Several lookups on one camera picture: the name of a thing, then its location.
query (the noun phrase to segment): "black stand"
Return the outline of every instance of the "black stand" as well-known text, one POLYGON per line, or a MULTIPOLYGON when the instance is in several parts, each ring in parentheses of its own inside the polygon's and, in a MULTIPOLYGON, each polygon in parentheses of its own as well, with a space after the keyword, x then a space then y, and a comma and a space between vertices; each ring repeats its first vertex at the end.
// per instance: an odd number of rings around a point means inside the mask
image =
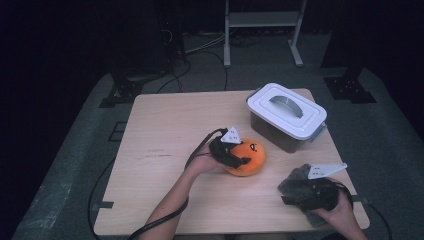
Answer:
POLYGON ((352 103, 375 103, 370 92, 364 90, 358 81, 362 65, 349 66, 341 77, 325 77, 324 81, 336 100, 350 100, 352 103))
POLYGON ((115 84, 112 86, 108 97, 103 98, 99 108, 112 108, 115 107, 115 104, 134 103, 135 98, 141 94, 145 83, 159 79, 167 72, 127 76, 121 71, 112 71, 110 74, 115 84), (130 78, 138 78, 138 80, 130 81, 130 78))

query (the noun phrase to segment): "gray carpet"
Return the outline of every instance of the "gray carpet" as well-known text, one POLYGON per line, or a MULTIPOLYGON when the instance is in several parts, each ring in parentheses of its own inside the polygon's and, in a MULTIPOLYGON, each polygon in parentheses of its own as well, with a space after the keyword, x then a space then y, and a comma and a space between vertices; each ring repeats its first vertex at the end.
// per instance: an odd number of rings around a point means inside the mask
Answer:
MULTIPOLYGON (((309 89, 318 104, 328 112, 326 123, 348 173, 361 197, 367 197, 385 216, 393 239, 421 239, 424 229, 424 145, 407 119, 389 96, 383 82, 364 69, 359 81, 371 92, 377 103, 352 104, 334 100, 323 78, 339 76, 345 69, 320 69, 329 35, 302 34, 299 51, 302 68, 294 65, 287 46, 287 35, 255 38, 258 44, 232 47, 231 62, 224 69, 222 44, 187 57, 190 69, 160 93, 253 90, 275 82, 287 88, 309 89)), ((211 38, 185 37, 186 49, 200 46, 211 38)), ((174 73, 188 69, 177 61, 174 73)), ((142 94, 156 93, 174 76, 145 84, 142 94)), ((96 181, 116 155, 119 142, 110 141, 115 124, 126 121, 131 104, 99 108, 113 86, 105 75, 93 89, 70 130, 62 148, 46 176, 33 204, 16 231, 14 239, 95 239, 87 217, 88 200, 96 181)), ((115 133, 119 140, 122 134, 115 133)), ((102 198, 111 167, 93 194, 92 219, 102 198)), ((371 225, 365 230, 369 239, 387 239, 387 231, 379 216, 365 207, 371 225)), ((327 233, 293 233, 297 240, 320 239, 327 233)), ((102 239, 125 239, 102 237, 102 239)))

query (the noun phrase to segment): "black cable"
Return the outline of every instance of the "black cable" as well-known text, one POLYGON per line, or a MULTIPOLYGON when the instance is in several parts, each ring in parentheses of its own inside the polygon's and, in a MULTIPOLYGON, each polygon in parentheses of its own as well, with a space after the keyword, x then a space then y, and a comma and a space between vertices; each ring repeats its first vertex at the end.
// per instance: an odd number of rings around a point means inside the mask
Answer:
POLYGON ((186 75, 187 73, 188 73, 188 71, 190 71, 190 69, 191 69, 191 63, 188 61, 188 60, 186 60, 186 62, 187 62, 187 64, 188 64, 188 68, 187 68, 187 70, 183 73, 183 74, 181 74, 181 75, 179 75, 179 76, 175 76, 175 78, 173 78, 173 79, 171 79, 171 80, 169 80, 169 81, 167 81, 166 83, 164 83, 157 91, 156 91, 156 94, 158 94, 166 85, 168 85, 169 83, 171 83, 171 82, 173 82, 173 81, 175 81, 175 80, 177 80, 177 81, 179 81, 179 78, 180 77, 182 77, 182 76, 184 76, 184 75, 186 75))
POLYGON ((375 213, 377 213, 377 215, 381 218, 381 220, 384 222, 384 225, 386 226, 389 240, 392 240, 392 229, 390 228, 390 225, 386 221, 386 218, 384 218, 383 214, 368 200, 368 198, 362 198, 362 204, 370 206, 371 209, 374 210, 375 213))
POLYGON ((195 51, 195 52, 192 52, 192 53, 187 54, 187 56, 188 56, 188 55, 191 55, 191 54, 195 54, 195 53, 208 53, 208 54, 212 54, 212 55, 214 55, 215 57, 217 57, 217 58, 219 59, 219 61, 221 62, 222 66, 223 66, 223 68, 224 68, 224 72, 225 72, 225 85, 224 85, 224 91, 227 91, 227 84, 228 84, 228 72, 227 72, 227 68, 224 66, 224 61, 221 59, 221 57, 220 57, 218 54, 213 53, 213 52, 209 52, 209 51, 195 51))
POLYGON ((107 169, 112 165, 112 163, 115 162, 115 158, 112 159, 112 161, 109 162, 109 164, 106 166, 105 169, 103 169, 103 172, 100 174, 100 176, 97 178, 96 183, 94 184, 93 189, 91 189, 90 196, 88 198, 88 207, 87 207, 87 218, 88 218, 88 225, 90 226, 90 231, 93 234, 93 236, 100 240, 100 238, 97 236, 97 234, 94 232, 93 224, 91 224, 91 200, 93 199, 94 191, 97 188, 97 185, 99 184, 100 179, 103 177, 103 175, 106 173, 107 169))

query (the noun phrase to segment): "shelf leg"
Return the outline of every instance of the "shelf leg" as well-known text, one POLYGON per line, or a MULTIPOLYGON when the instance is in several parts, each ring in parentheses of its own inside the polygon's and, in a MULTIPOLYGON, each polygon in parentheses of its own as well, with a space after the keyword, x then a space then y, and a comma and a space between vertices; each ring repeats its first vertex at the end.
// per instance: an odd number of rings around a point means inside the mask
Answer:
POLYGON ((229 0, 225 0, 225 39, 224 39, 224 66, 231 65, 230 58, 230 8, 229 0))
POLYGON ((302 58, 300 57, 299 51, 297 50, 296 44, 297 44, 297 40, 299 38, 300 28, 302 26, 302 21, 303 21, 303 16, 305 14, 306 3, 307 3, 307 0, 302 1, 302 5, 301 5, 300 10, 299 10, 299 15, 297 16, 296 27, 294 29, 293 39, 290 39, 288 41, 289 46, 290 46, 290 50, 292 52, 292 55, 293 55, 293 58, 294 58, 294 61, 295 61, 297 67, 303 66, 303 61, 302 61, 302 58))

